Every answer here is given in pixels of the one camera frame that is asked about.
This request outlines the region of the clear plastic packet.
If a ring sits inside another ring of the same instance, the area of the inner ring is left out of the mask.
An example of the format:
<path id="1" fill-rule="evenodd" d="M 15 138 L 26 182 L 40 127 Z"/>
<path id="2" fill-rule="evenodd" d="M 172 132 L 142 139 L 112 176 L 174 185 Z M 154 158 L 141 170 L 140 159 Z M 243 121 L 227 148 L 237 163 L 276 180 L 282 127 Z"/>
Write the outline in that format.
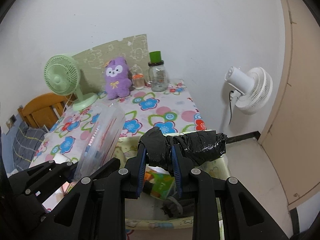
<path id="1" fill-rule="evenodd" d="M 89 177 L 111 158 L 125 123 L 125 113 L 116 103 L 101 103 L 93 132 L 77 162 L 74 181 Z"/>

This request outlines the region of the green tissue pack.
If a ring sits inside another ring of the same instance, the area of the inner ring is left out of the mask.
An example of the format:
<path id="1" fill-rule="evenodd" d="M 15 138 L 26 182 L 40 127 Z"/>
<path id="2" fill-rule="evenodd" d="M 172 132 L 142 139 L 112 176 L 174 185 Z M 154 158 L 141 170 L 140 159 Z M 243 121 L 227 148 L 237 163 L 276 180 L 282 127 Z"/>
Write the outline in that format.
<path id="1" fill-rule="evenodd" d="M 176 192 L 175 178 L 168 172 L 146 168 L 143 192 L 159 200 L 166 200 Z"/>

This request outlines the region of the grey sock bundle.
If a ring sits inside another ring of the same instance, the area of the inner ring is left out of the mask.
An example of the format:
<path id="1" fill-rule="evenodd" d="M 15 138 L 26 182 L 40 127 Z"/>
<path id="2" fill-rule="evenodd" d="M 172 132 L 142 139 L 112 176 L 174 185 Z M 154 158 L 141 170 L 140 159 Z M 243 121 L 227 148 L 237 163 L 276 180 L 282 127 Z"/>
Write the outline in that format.
<path id="1" fill-rule="evenodd" d="M 194 200 L 170 196 L 163 202 L 161 209 L 169 218 L 189 217 L 194 214 Z"/>

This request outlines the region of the black plastic bag roll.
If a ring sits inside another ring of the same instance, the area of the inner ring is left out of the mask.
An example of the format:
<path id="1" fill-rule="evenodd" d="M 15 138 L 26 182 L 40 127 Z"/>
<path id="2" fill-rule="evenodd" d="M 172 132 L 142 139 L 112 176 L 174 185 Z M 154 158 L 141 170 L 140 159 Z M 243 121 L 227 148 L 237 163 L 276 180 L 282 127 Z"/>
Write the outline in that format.
<path id="1" fill-rule="evenodd" d="M 172 147 L 178 145 L 183 157 L 194 166 L 214 161 L 226 153 L 227 135 L 212 131 L 197 131 L 183 135 L 164 135 L 154 127 L 140 137 L 139 144 L 146 148 L 148 164 L 172 172 Z"/>

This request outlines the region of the white cotton pad pack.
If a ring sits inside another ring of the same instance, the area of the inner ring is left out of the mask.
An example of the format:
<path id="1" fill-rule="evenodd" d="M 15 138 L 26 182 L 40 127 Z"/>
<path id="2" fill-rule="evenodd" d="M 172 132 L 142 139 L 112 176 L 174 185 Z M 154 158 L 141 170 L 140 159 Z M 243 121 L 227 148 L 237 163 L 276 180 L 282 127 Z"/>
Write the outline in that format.
<path id="1" fill-rule="evenodd" d="M 62 164 L 62 163 L 71 163 L 72 161 L 65 157 L 63 154 L 57 153 L 54 158 L 53 161 L 55 161 L 56 164 Z"/>

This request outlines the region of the grey plaid pillow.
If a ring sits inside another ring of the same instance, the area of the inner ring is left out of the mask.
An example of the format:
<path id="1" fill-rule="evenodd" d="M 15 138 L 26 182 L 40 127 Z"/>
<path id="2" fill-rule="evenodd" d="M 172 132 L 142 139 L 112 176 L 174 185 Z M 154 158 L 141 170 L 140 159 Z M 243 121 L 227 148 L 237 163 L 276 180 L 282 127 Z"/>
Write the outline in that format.
<path id="1" fill-rule="evenodd" d="M 24 121 L 20 123 L 12 145 L 14 167 L 18 172 L 28 169 L 39 155 L 37 152 L 46 134 L 45 127 L 32 128 Z"/>

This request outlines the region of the beige door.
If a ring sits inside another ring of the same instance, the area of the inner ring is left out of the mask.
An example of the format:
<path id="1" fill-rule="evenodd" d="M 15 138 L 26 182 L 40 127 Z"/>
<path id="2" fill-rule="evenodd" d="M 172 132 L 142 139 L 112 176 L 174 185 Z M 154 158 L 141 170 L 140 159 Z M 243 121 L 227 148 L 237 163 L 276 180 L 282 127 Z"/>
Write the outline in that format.
<path id="1" fill-rule="evenodd" d="M 292 210 L 319 192 L 319 25 L 303 0 L 280 0 L 283 71 L 259 143 Z"/>

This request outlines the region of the purple plush toy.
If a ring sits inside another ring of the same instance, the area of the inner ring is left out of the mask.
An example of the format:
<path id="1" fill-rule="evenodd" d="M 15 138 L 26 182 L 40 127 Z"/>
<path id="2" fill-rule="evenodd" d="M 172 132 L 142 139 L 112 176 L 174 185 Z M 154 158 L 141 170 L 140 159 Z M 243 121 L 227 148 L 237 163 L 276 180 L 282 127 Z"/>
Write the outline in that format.
<path id="1" fill-rule="evenodd" d="M 129 79 L 129 67 L 124 57 L 119 56 L 109 61 L 104 74 L 108 100 L 129 96 L 132 81 Z"/>

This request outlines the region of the green desk fan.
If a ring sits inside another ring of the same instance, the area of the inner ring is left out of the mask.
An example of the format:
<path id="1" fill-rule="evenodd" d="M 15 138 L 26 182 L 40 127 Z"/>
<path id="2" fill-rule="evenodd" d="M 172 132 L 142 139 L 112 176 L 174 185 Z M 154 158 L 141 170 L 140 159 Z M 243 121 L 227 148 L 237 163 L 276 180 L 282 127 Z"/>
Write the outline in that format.
<path id="1" fill-rule="evenodd" d="M 95 93 L 84 94 L 80 87 L 81 71 L 77 61 L 68 55 L 52 56 L 44 67 L 44 81 L 48 88 L 60 96 L 75 94 L 72 104 L 74 111 L 92 105 L 98 99 Z"/>

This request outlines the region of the toothpick jar orange lid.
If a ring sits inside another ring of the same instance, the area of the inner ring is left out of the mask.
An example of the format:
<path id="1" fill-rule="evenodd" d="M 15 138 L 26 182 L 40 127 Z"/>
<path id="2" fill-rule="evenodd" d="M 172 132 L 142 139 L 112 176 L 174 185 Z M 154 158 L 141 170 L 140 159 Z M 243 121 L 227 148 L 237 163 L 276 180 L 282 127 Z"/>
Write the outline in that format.
<path id="1" fill-rule="evenodd" d="M 134 74 L 132 76 L 132 82 L 135 89 L 140 90 L 145 87 L 145 80 L 143 74 Z"/>

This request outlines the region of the floral tablecloth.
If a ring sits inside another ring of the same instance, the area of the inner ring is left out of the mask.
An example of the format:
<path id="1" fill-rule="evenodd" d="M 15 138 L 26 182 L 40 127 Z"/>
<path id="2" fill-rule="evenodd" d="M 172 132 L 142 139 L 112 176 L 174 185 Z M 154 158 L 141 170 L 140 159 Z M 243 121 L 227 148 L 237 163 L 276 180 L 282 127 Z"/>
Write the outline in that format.
<path id="1" fill-rule="evenodd" d="M 93 133 L 100 114 L 99 107 L 117 103 L 125 113 L 121 137 L 140 137 L 153 126 L 162 133 L 184 133 L 206 129 L 206 124 L 193 102 L 183 80 L 172 80 L 164 92 L 153 92 L 145 87 L 133 90 L 126 98 L 107 100 L 106 93 L 98 94 L 97 101 L 81 111 L 67 109 L 45 135 L 31 166 L 64 155 L 72 162 L 79 160 L 82 147 Z"/>

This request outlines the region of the green patterned cardboard sheet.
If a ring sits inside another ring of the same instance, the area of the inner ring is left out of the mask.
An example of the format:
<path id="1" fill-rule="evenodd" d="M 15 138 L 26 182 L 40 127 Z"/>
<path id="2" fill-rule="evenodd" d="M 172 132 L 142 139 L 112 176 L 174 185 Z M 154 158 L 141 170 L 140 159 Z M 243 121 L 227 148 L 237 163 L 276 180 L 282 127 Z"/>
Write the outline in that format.
<path id="1" fill-rule="evenodd" d="M 149 81 L 150 61 L 147 35 L 140 34 L 114 40 L 73 55 L 81 71 L 80 86 L 83 93 L 102 92 L 105 89 L 105 66 L 116 57 L 124 57 L 129 74 L 143 74 Z"/>

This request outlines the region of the white standing fan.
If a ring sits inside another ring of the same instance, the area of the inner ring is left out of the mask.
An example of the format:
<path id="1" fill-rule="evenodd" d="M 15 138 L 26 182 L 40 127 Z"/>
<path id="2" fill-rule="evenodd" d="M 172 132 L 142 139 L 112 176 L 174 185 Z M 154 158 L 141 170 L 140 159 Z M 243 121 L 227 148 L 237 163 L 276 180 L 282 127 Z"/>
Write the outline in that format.
<path id="1" fill-rule="evenodd" d="M 253 115 L 266 105 L 272 94 L 272 77 L 261 67 L 246 73 L 231 67 L 225 74 L 225 81 L 233 87 L 229 93 L 230 115 L 233 115 L 235 108 L 245 115 Z"/>

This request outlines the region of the glass jar green lid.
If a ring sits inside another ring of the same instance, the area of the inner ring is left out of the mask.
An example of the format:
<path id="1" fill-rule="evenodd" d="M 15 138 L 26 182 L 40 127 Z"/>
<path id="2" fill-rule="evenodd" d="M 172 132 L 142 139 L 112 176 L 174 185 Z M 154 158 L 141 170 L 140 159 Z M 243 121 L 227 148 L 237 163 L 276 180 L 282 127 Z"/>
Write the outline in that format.
<path id="1" fill-rule="evenodd" d="M 167 71 L 160 51 L 149 53 L 149 83 L 153 92 L 164 92 L 168 88 Z"/>

